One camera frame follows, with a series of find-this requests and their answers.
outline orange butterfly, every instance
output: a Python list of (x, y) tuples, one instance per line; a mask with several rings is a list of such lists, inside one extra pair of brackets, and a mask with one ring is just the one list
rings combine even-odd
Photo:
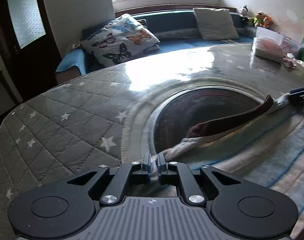
[(144, 29), (140, 29), (140, 34), (135, 34), (133, 36), (126, 37), (128, 40), (133, 41), (135, 45), (142, 45), (142, 41), (146, 41), (151, 39), (151, 35)]

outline sofa backrest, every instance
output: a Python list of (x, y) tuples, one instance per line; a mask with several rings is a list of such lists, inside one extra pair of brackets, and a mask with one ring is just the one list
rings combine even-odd
[[(230, 15), (235, 28), (244, 28), (242, 17), (239, 14), (231, 12)], [(146, 19), (148, 29), (159, 39), (199, 35), (193, 10), (158, 11), (135, 14), (132, 16), (136, 20)], [(83, 39), (87, 38), (98, 29), (103, 28), (109, 22), (84, 29), (82, 31)]]

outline ribbed gray panel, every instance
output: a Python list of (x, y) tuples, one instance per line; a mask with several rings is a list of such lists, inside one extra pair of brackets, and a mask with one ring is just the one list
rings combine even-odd
[(219, 230), (202, 208), (180, 198), (127, 197), (102, 208), (84, 231), (67, 240), (236, 240)]

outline butterfly pillow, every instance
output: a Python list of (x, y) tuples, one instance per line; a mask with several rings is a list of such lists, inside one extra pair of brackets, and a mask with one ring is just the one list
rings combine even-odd
[(116, 18), (81, 42), (105, 67), (130, 60), (159, 40), (129, 14)]

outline orange plush toy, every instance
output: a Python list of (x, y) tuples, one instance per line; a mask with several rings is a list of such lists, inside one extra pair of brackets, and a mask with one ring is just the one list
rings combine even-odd
[(263, 19), (262, 27), (268, 29), (272, 24), (273, 24), (272, 18), (267, 16)]

